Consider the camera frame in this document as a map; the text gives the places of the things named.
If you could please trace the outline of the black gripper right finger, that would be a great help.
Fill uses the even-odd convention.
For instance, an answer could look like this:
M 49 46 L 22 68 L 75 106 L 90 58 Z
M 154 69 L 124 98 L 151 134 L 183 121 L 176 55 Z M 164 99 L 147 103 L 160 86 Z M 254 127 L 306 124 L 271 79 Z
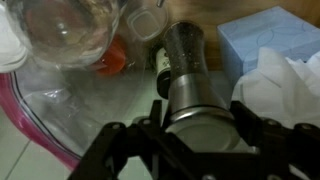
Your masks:
M 251 153 L 205 153 L 205 173 L 217 180 L 302 180 L 290 172 L 300 170 L 311 180 L 320 180 L 320 128 L 298 123 L 285 128 L 279 121 L 261 118 L 239 101 L 230 107 L 240 137 Z

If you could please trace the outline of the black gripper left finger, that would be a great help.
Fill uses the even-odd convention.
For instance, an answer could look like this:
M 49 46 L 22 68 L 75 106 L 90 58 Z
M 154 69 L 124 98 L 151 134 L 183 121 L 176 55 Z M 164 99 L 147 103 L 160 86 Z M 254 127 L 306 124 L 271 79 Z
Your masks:
M 139 157 L 152 180 L 165 180 L 171 167 L 156 145 L 161 135 L 162 101 L 154 100 L 150 115 L 126 127 L 109 123 L 98 133 L 68 180 L 119 180 L 130 157 Z

